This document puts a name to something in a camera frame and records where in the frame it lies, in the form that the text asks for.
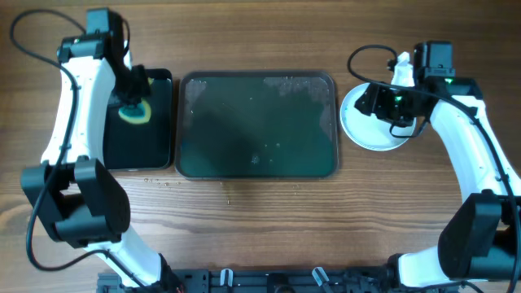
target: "black tray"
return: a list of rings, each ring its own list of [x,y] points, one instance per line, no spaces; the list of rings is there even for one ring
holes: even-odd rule
[[[179,90],[174,164],[187,179],[324,178],[338,168],[325,72],[192,72]]]
[[[148,123],[132,125],[123,121],[117,99],[109,102],[103,137],[103,158],[109,170],[161,169],[172,163],[172,73],[147,69],[147,75],[154,79],[151,97],[147,98],[152,109]]]

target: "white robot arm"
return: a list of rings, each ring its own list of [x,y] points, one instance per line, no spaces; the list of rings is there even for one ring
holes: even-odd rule
[[[488,123],[483,100],[474,96],[453,96],[468,107],[476,107],[476,118],[493,140],[501,163],[509,176],[515,195],[521,195],[521,180],[506,159],[499,142]],[[496,195],[506,195],[499,180],[497,167],[483,136],[468,117],[454,106],[440,101],[431,114],[432,128],[440,135],[462,192],[462,202],[469,195],[491,190]],[[440,267],[438,248],[405,254],[399,259],[400,280],[404,286],[425,287],[451,282]]]
[[[62,71],[62,93],[51,140],[42,155],[42,165],[25,169],[21,185],[33,206],[46,180],[58,186],[48,188],[38,212],[53,240],[101,251],[97,255],[121,276],[126,287],[164,287],[165,282],[176,283],[171,270],[130,226],[128,197],[103,163],[109,99],[116,97],[123,105],[136,104],[150,94],[143,67],[132,66],[128,43],[123,40],[123,22],[108,9],[90,10],[86,34],[64,38],[58,59],[77,84],[76,107],[72,107],[72,81]],[[72,111],[75,119],[69,145],[58,162]],[[58,175],[48,179],[52,168],[58,169]],[[62,196],[60,191],[71,181],[78,184],[81,193]]]
[[[506,185],[514,195],[521,195],[521,180],[490,128],[479,88],[474,80],[454,77],[452,45],[448,42],[416,45],[414,66],[408,64],[406,52],[394,64],[390,63],[395,72],[392,84],[396,87],[366,79],[351,69],[352,57],[365,48],[390,50],[396,55],[391,48],[379,45],[362,47],[351,55],[349,71],[371,82],[355,108],[392,127],[411,126],[416,116],[424,116],[440,135],[462,192],[463,205],[440,236],[438,247],[395,258],[400,285],[422,288],[466,279],[509,279],[516,257],[512,249],[515,233],[510,229],[497,231],[497,225],[503,221],[514,226],[506,202]],[[467,113],[455,107],[457,102],[451,99],[459,102]],[[498,164],[505,172],[504,177]]]

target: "sponge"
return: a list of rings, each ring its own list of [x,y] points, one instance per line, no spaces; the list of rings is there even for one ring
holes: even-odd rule
[[[130,124],[141,125],[150,121],[152,109],[146,99],[142,98],[137,105],[121,107],[118,114],[121,119]]]

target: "wooden table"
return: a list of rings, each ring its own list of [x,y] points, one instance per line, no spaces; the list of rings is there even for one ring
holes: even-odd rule
[[[104,0],[49,1],[81,23]],[[8,40],[12,19],[37,0],[0,3],[0,292],[93,291],[107,266],[92,257],[59,273],[36,271],[24,251],[31,206],[20,172],[37,165],[55,121],[59,72],[22,55]],[[454,67],[484,92],[488,118],[510,162],[521,166],[521,2],[507,1],[115,1],[130,23],[134,63],[175,77],[203,69],[312,68],[336,81],[339,103],[358,80],[345,67],[359,46],[397,51],[430,39],[454,44]],[[38,15],[17,30],[29,48],[53,56],[77,31]],[[389,81],[383,52],[364,53],[360,73]],[[394,151],[373,152],[340,130],[340,170],[316,181],[186,181],[174,168],[118,173],[132,224],[149,245],[181,268],[264,269],[379,265],[397,252],[436,245],[461,204],[441,140],[429,127]],[[40,225],[37,258],[60,264],[78,255],[53,243]],[[503,292],[505,283],[480,284]]]

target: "cable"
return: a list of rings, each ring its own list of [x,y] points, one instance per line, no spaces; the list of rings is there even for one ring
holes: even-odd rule
[[[396,122],[391,123],[391,127],[389,128],[389,133],[394,138],[416,138],[420,136],[423,133],[423,130],[425,129],[425,126],[427,126],[427,122],[429,122],[428,119],[423,119],[422,123],[420,124],[420,127],[418,128],[418,131],[416,133],[413,133],[413,135],[396,135],[392,132],[392,130],[396,127]]]
[[[45,198],[47,191],[50,187],[54,186],[56,175],[58,174],[59,167],[62,165],[63,158],[65,157],[65,154],[67,153],[67,149],[70,148],[70,136],[72,133],[72,127],[74,125],[74,118],[76,115],[77,110],[77,102],[78,102],[78,85],[76,82],[76,79],[74,76],[66,69],[64,68],[60,63],[53,61],[51,59],[48,59],[47,57],[41,56],[37,53],[34,53],[30,50],[25,49],[21,44],[18,43],[18,41],[15,39],[15,27],[18,24],[20,20],[22,20],[24,17],[28,15],[33,15],[37,13],[49,13],[52,15],[59,16],[61,18],[64,18],[68,20],[70,23],[74,24],[77,28],[79,28],[83,33],[85,33],[85,28],[83,28],[80,24],[78,24],[75,20],[73,20],[71,17],[59,12],[59,11],[53,11],[53,10],[47,10],[47,9],[35,9],[35,10],[28,10],[20,13],[18,16],[15,17],[13,22],[11,23],[11,27],[9,30],[9,38],[13,45],[20,50],[21,52],[25,53],[26,55],[29,55],[31,57],[34,57],[36,59],[39,59],[45,63],[48,63],[59,70],[61,70],[65,75],[68,77],[68,79],[71,81],[71,90],[72,90],[72,104],[71,104],[71,112],[69,114],[67,127],[65,129],[65,135],[63,136],[63,142],[62,147],[60,149],[58,159],[56,160],[55,166],[50,171],[49,176],[46,179],[46,182],[40,191],[40,194],[37,197],[36,203],[34,204],[33,213],[31,214],[31,217],[29,219],[29,223],[27,226],[27,237],[25,239],[25,249],[27,252],[27,257],[31,264],[42,271],[46,272],[54,272],[54,271],[60,271],[62,269],[69,268],[78,262],[84,260],[85,258],[92,256],[94,254],[103,254],[105,257],[107,257],[109,260],[111,260],[124,274],[126,274],[132,281],[136,282],[141,288],[145,288],[148,290],[148,288],[145,287],[130,271],[127,270],[126,267],[123,266],[122,263],[120,263],[108,250],[98,249],[89,251],[81,256],[78,256],[74,260],[69,261],[68,263],[64,265],[59,265],[55,267],[45,266],[40,264],[36,257],[34,256],[33,251],[33,231],[34,231],[34,223],[36,221],[36,217],[38,212],[40,211],[40,207],[42,206],[43,199]]]
[[[472,288],[474,291],[476,291],[477,293],[484,293],[479,287],[477,287],[475,284],[471,283],[471,282],[468,282],[468,281],[462,281],[462,287],[463,289],[465,289],[465,286],[469,286],[470,288]]]
[[[448,283],[448,284],[425,286],[423,288],[414,288],[413,290],[405,291],[405,292],[407,292],[407,293],[425,292],[425,291],[428,291],[428,290],[444,289],[444,288],[450,288],[450,287],[453,287],[453,286],[460,286],[463,289],[465,289],[465,286],[469,286],[476,293],[484,293],[475,284],[473,284],[471,282],[468,282],[468,281],[460,281],[460,282],[452,282],[452,283]]]
[[[348,59],[348,71],[357,79],[365,82],[369,82],[372,84],[380,85],[382,87],[388,88],[390,90],[396,89],[396,90],[405,90],[412,93],[417,94],[425,94],[427,96],[436,98],[438,100],[444,101],[454,107],[456,107],[458,110],[463,112],[465,115],[469,117],[471,122],[477,127],[477,129],[481,132],[481,135],[483,136],[483,139],[487,143],[488,149],[490,150],[490,153],[494,159],[494,163],[496,164],[497,171],[499,172],[500,180],[503,182],[503,185],[505,187],[506,193],[508,195],[508,200],[510,204],[510,208],[512,209],[512,214],[514,217],[514,229],[515,229],[515,236],[516,236],[516,248],[515,248],[515,258],[514,258],[514,268],[512,269],[512,275],[510,277],[510,283],[507,289],[507,293],[513,293],[516,283],[519,280],[519,262],[521,258],[521,222],[519,221],[519,212],[517,208],[517,203],[515,202],[514,192],[512,191],[512,188],[510,187],[509,178],[508,175],[505,173],[505,170],[503,169],[503,165],[501,164],[501,160],[499,159],[499,155],[497,154],[496,148],[494,147],[494,144],[492,142],[492,139],[488,136],[488,133],[485,131],[481,123],[479,122],[479,119],[475,118],[472,113],[469,112],[468,107],[465,106],[465,104],[457,101],[456,99],[452,97],[444,97],[438,94],[433,94],[430,92],[426,92],[423,90],[416,90],[415,88],[405,87],[401,85],[389,85],[385,82],[375,81],[367,77],[363,77],[360,74],[356,73],[354,70],[352,70],[351,62],[352,59],[361,51],[366,49],[382,49],[382,50],[388,50],[390,51],[394,59],[397,60],[397,53],[389,46],[384,45],[367,45],[362,46],[358,49],[356,49]]]

